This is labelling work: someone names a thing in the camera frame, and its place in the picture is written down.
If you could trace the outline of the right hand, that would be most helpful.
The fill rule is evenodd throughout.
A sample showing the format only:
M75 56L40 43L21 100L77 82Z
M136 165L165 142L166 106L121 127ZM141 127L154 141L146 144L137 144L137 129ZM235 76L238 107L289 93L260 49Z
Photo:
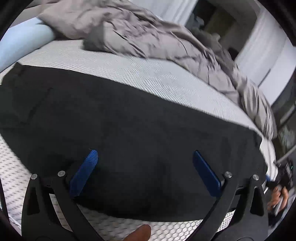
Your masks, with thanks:
M267 210L272 211L273 207L278 205L282 199L282 203L279 208L279 211L282 211L283 209L285 209L287 205L288 198L289 194L286 187L283 187L281 190L279 190L278 187L274 188L273 193L271 195L271 200L267 204Z

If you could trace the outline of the left hand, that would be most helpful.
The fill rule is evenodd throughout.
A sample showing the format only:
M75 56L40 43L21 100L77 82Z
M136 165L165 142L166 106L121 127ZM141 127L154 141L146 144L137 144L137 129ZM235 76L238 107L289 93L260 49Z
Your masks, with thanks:
M123 241L148 241L151 237L151 231L149 225L142 225L125 237Z

